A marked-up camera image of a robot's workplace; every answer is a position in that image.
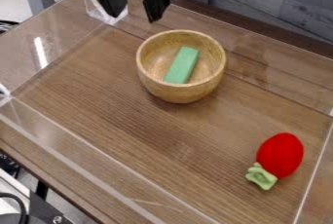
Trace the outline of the green rectangular block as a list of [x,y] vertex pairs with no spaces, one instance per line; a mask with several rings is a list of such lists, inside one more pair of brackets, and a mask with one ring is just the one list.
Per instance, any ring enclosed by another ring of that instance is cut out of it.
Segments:
[[187,84],[200,58],[200,51],[183,47],[168,69],[165,81],[173,84]]

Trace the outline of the brown wooden bowl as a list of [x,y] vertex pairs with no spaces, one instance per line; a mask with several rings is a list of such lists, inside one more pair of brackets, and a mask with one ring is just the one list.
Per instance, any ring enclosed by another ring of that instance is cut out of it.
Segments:
[[227,53],[208,34],[185,29],[152,36],[137,51],[137,68],[148,91],[172,103],[191,103],[217,88]]

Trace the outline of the red plush strawberry toy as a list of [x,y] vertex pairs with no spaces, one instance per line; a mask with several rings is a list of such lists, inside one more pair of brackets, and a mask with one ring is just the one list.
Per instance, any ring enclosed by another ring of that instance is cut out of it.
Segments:
[[290,132],[272,136],[261,145],[255,164],[249,167],[247,179],[265,191],[281,178],[299,169],[306,156],[306,145]]

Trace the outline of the black table leg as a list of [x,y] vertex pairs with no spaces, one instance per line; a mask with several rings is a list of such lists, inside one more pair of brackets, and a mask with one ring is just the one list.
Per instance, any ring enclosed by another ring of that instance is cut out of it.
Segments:
[[35,194],[43,199],[47,200],[49,195],[49,186],[39,181],[37,184]]

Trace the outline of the clear acrylic corner bracket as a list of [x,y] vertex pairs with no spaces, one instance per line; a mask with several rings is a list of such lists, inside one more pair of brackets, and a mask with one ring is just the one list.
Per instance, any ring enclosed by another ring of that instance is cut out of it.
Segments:
[[116,25],[129,13],[128,9],[124,9],[118,17],[113,17],[104,9],[98,0],[84,0],[88,15],[104,22],[108,25]]

